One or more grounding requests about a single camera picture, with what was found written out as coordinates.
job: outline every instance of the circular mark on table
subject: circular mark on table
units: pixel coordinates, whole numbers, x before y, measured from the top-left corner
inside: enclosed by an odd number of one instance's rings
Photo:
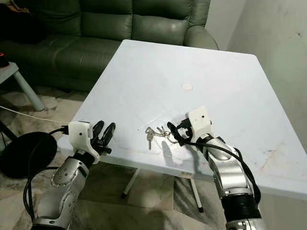
[[[185,91],[190,91],[193,89],[193,86],[190,83],[184,83],[181,85],[181,87],[185,90]]]

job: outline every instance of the table top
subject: table top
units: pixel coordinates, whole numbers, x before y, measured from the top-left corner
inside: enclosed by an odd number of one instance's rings
[[[207,179],[200,152],[163,138],[149,151],[145,135],[202,105],[262,192],[307,199],[307,155],[254,55],[124,40],[73,120],[116,123],[104,162]],[[67,136],[58,145],[72,155]]]
[[[18,66],[14,62],[4,68],[0,68],[0,84],[18,71]]]

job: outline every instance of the stool leg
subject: stool leg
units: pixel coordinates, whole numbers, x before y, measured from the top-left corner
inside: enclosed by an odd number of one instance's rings
[[[33,107],[37,111],[43,110],[45,108],[43,102],[39,99],[39,97],[33,91],[33,89],[30,87],[30,85],[25,81],[25,79],[23,78],[23,76],[20,74],[19,71],[14,73],[14,77],[15,77],[16,81],[18,82],[18,84],[20,85],[20,87],[22,88],[22,90],[24,91],[24,93],[29,98],[29,100],[32,103]]]
[[[132,187],[132,185],[133,185],[133,183],[134,183],[136,177],[138,176],[139,172],[140,172],[140,169],[137,169],[137,170],[135,171],[135,173],[133,174],[132,178],[130,179],[129,183],[127,184],[127,187],[125,188],[125,191],[124,191],[124,192],[122,193],[122,195],[121,195],[121,198],[122,198],[122,199],[125,199],[125,198],[126,198],[128,192],[129,192],[129,190],[131,189],[131,187]]]
[[[197,207],[198,207],[198,211],[203,212],[201,199],[200,199],[200,196],[198,194],[195,181],[194,181],[194,179],[190,179],[190,181],[191,181],[191,185],[192,185],[193,194],[194,194],[194,197],[195,197],[195,200],[196,200],[196,204],[197,204]]]

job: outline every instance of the white wall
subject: white wall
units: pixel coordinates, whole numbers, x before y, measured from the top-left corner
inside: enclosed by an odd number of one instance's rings
[[[228,48],[258,57],[307,150],[307,0],[247,0]]]
[[[246,0],[211,0],[206,29],[220,50],[227,50]]]

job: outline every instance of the marble floor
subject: marble floor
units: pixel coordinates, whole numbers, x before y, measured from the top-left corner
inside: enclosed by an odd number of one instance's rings
[[[37,112],[19,91],[0,92],[0,105],[19,112],[69,122],[87,94],[36,87],[46,109]],[[0,119],[17,136],[33,131],[49,132],[60,123],[47,122],[0,109]],[[4,143],[0,139],[0,150]],[[60,165],[65,158],[58,152],[50,164]],[[106,163],[94,165],[80,194],[71,224],[72,230],[223,230],[225,218],[212,182],[196,180],[204,213],[199,213],[189,180],[141,170],[126,199],[120,195],[134,168]],[[52,172],[42,172],[35,179],[34,204],[49,187]],[[0,172],[0,229],[31,228],[23,206],[25,179],[10,179]],[[262,196],[261,212],[270,230],[307,229],[307,202],[275,195]]]

